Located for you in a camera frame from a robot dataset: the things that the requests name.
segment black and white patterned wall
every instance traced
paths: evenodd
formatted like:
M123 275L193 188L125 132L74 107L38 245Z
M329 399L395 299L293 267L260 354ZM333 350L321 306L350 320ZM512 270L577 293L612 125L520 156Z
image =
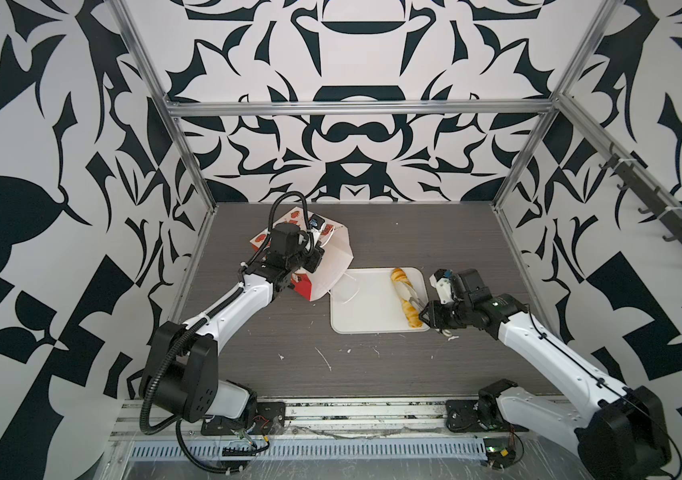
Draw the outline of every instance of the black and white patterned wall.
M682 202L682 0L628 0L574 93ZM560 337L659 395L682 450L682 246L603 161L560 115L503 210Z
M108 7L0 0L0 478L88 478L206 213Z
M547 98L598 0L130 0L171 101ZM533 114L186 118L219 201L491 200Z

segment white tray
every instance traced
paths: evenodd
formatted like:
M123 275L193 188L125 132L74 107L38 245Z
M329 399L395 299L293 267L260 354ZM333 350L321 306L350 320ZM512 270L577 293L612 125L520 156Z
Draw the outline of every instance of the white tray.
M399 296L394 290L392 268L351 268L346 274L354 278L359 290L346 303L341 303L330 289L330 326L337 333L423 332L426 324L414 329L408 325ZM426 304L424 276L419 269L404 267L403 271Z

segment croissant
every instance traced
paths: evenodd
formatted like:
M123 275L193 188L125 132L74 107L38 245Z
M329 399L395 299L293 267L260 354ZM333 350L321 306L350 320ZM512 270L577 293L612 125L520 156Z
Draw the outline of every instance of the croissant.
M413 284L410 283L410 280L408 280L408 276L401 268L395 268L394 270L392 270L391 278L393 283L403 282L407 286L413 288ZM420 326L422 326L423 322L419 320L419 311L416 310L415 307L411 305L409 301L404 299L399 299L399 301L403 303L403 312L405 313L405 318L408 319L408 324L410 325L410 327L417 329Z

